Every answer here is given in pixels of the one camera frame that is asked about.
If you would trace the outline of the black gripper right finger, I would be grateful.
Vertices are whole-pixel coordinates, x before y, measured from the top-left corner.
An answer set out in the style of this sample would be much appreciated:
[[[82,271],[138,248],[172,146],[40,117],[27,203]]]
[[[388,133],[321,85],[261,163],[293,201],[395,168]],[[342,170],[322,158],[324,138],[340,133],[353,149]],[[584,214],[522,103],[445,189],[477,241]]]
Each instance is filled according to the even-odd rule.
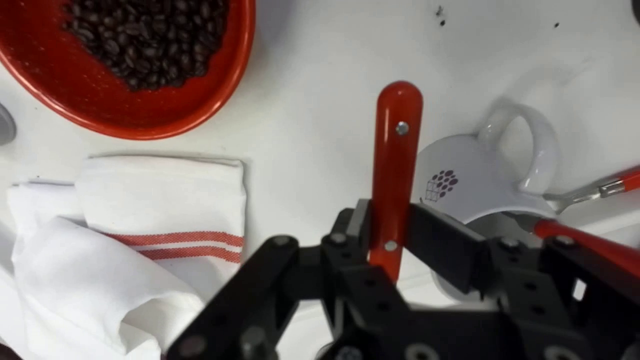
[[[462,221],[413,203],[407,248],[458,291],[471,293],[487,287],[487,240]]]

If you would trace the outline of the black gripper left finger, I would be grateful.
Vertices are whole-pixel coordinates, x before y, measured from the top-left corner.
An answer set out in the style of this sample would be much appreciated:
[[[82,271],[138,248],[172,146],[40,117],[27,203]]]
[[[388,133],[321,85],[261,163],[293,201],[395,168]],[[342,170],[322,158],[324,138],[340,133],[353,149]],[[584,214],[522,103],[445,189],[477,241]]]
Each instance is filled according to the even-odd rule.
[[[331,255],[345,263],[364,263],[368,260],[371,201],[359,200],[355,208],[342,208],[322,238]]]

